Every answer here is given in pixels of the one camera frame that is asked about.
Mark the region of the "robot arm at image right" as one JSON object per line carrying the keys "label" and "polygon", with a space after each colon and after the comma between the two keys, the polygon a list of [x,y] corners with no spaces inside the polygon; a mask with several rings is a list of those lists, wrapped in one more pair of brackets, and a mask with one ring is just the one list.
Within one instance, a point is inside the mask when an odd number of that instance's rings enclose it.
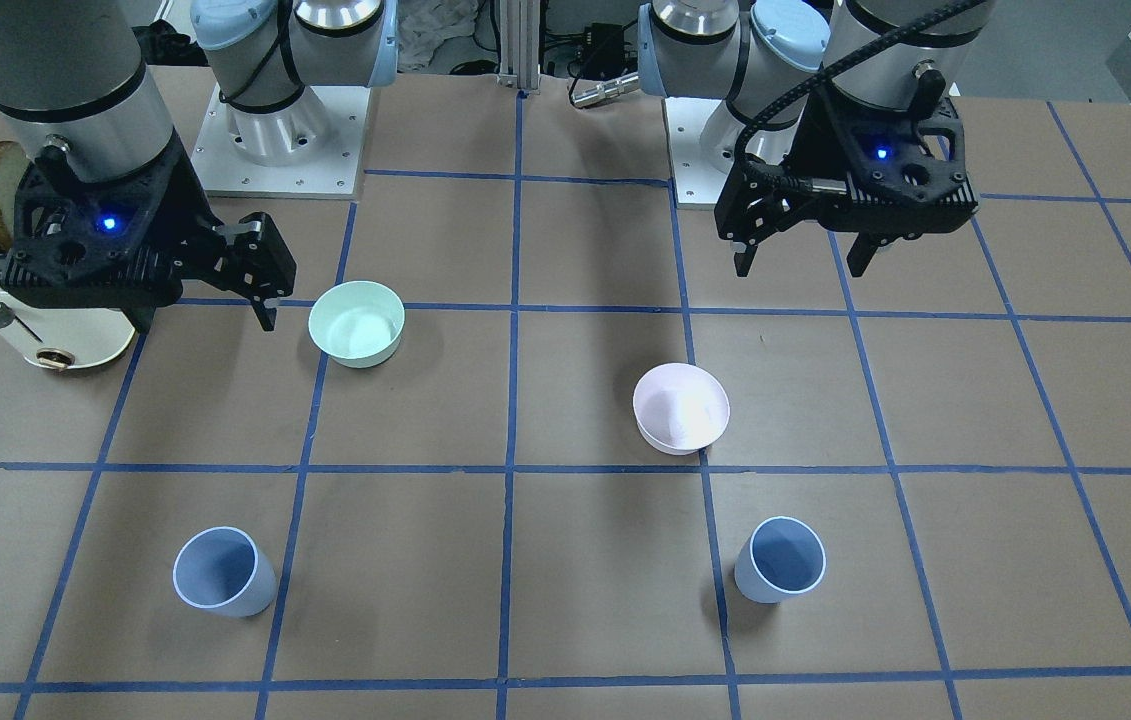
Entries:
{"label": "robot arm at image right", "polygon": [[644,94],[720,101],[726,176],[713,206],[739,277],[802,222],[852,233],[865,274],[900,240],[950,234],[978,196],[950,96],[991,1],[651,1],[638,10]]}

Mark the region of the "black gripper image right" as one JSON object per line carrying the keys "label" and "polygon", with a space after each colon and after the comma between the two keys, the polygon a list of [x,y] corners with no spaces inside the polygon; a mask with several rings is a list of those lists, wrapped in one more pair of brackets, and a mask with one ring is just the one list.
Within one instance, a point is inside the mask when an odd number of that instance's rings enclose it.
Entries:
{"label": "black gripper image right", "polygon": [[788,155],[752,156],[731,170],[713,219],[746,278],[761,242],[798,222],[857,233],[847,252],[853,278],[893,240],[952,233],[978,210],[966,168],[961,118],[939,78],[904,83],[903,110],[871,109],[834,83],[815,88]]}

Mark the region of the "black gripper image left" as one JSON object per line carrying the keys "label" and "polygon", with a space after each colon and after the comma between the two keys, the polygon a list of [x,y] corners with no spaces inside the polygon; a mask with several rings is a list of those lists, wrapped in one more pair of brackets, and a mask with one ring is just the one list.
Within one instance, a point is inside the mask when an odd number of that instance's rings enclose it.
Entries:
{"label": "black gripper image left", "polygon": [[184,281],[204,281],[251,302],[265,332],[276,329],[297,264],[264,211],[235,223],[210,209],[181,138],[126,176],[88,182],[74,150],[50,136],[21,177],[3,290],[35,307],[126,309],[149,333],[157,307],[175,304]]}

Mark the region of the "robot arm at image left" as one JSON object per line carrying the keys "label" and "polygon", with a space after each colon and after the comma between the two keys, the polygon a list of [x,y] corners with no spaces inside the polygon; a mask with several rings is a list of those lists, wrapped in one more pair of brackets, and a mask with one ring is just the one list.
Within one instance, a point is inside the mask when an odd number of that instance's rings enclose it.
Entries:
{"label": "robot arm at image left", "polygon": [[[195,1],[190,17],[231,140],[254,164],[307,161],[333,140],[318,87],[381,87],[399,70],[392,1]],[[0,290],[116,311],[145,333],[184,281],[202,281],[273,331],[294,255],[268,214],[213,214],[114,1],[0,1],[0,114],[24,155],[0,191]]]}

